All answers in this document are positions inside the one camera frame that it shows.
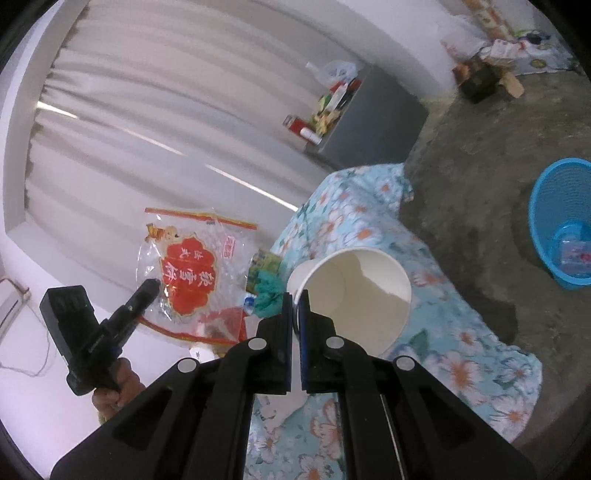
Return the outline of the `person's left hand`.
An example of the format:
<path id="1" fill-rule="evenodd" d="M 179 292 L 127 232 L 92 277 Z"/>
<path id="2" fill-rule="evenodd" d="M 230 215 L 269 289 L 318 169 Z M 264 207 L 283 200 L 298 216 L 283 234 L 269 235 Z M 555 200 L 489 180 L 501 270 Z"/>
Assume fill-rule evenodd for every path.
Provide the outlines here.
<path id="1" fill-rule="evenodd" d="M 132 370 L 128 359 L 117 360 L 113 365 L 112 373 L 117 388 L 115 390 L 98 388 L 92 395 L 92 404 L 97 410 L 101 423 L 110 420 L 145 390 L 145 385 Z"/>

